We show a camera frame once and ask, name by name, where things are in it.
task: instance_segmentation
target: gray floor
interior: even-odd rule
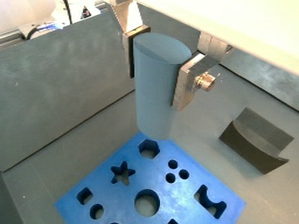
[[[299,113],[217,66],[210,92],[196,93],[177,113],[172,140],[247,202],[237,223],[299,223]],[[289,162],[261,175],[218,140],[244,107],[252,108],[295,140],[280,157]],[[60,224],[53,203],[137,132],[134,93],[4,173],[25,224]]]

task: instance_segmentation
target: star-shaped hole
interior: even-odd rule
[[[112,166],[110,171],[114,173],[114,177],[112,178],[110,183],[114,184],[116,182],[121,181],[122,184],[128,186],[128,177],[132,176],[136,171],[132,169],[126,169],[126,161],[124,161],[118,167]]]

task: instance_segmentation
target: blue shape sorter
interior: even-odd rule
[[[146,198],[153,211],[138,211]],[[245,203],[182,149],[137,133],[56,202],[68,224],[236,223]]]

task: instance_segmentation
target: black cable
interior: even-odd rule
[[[32,38],[32,36],[33,36],[33,34],[37,32],[38,30],[37,30],[37,28],[34,27],[34,28],[32,28],[32,30],[29,31],[29,33],[28,33],[28,35],[26,35],[26,38],[25,39],[30,39]]]
[[[62,2],[65,4],[65,8],[66,8],[68,15],[69,15],[69,24],[72,24],[72,21],[70,21],[70,6],[69,6],[69,3],[68,3],[68,0],[62,0]]]

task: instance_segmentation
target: gray cylinder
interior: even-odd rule
[[[140,34],[133,42],[137,127],[148,137],[166,139],[177,73],[192,53],[184,43],[158,33]]]

